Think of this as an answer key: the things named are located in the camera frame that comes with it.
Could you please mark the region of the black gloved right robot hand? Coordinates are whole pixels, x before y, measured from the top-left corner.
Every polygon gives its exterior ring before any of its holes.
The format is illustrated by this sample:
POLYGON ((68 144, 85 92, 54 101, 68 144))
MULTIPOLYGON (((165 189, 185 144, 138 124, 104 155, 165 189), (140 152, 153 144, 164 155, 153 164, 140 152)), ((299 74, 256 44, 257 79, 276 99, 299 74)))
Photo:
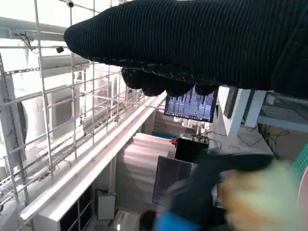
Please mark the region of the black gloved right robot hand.
POLYGON ((305 0, 134 0, 70 26, 73 53, 147 96, 219 86, 308 97, 305 0))

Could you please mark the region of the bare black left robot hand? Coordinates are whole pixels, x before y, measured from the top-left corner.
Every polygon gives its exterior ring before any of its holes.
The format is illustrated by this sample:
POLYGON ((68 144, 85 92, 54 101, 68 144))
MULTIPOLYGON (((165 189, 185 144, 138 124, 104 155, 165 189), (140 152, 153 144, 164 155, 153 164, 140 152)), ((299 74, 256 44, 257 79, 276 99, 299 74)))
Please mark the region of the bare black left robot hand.
POLYGON ((221 172, 254 172, 272 161, 268 154, 221 154, 217 149, 202 153, 197 168, 155 221, 154 230, 209 231, 225 225, 226 210, 215 207, 212 196, 212 190, 220 183, 221 172))

